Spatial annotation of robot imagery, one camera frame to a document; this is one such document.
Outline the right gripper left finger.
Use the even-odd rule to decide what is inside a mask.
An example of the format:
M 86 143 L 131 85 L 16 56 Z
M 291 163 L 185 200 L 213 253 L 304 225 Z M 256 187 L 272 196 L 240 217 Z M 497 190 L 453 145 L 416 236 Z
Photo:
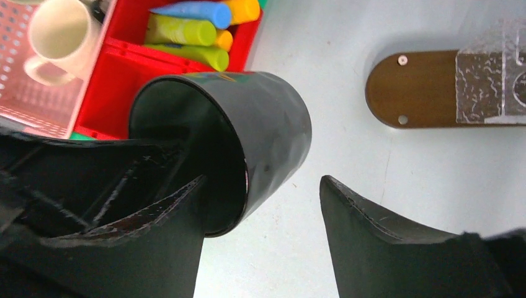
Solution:
M 192 297 L 206 179 L 87 233 L 38 237 L 21 225 L 1 250 L 2 297 Z

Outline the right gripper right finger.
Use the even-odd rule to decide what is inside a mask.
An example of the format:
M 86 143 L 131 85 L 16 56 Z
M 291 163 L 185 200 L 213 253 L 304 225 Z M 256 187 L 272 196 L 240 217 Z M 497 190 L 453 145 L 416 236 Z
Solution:
M 525 229 L 484 237 L 399 215 L 336 178 L 321 212 L 340 297 L 524 297 Z

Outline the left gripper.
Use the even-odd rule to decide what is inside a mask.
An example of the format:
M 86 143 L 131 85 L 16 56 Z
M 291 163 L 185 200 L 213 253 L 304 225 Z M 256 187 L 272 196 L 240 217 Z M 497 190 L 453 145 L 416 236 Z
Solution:
M 115 246 L 172 217 L 197 190 L 179 141 L 62 140 L 1 129 L 1 246 Z

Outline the black mug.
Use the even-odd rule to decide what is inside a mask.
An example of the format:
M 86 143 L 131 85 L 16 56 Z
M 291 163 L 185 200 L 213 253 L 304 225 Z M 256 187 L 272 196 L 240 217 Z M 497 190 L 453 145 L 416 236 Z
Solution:
M 312 124 L 300 94 L 268 72 L 164 75 L 130 109 L 128 134 L 180 142 L 176 179 L 204 176 L 206 237 L 232 231 L 303 164 Z

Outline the clear acrylic holder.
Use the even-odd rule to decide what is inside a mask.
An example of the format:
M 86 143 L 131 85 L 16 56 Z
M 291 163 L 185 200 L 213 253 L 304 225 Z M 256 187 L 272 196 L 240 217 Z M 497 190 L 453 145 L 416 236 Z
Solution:
M 456 122 L 525 125 L 525 19 L 502 19 L 455 57 Z

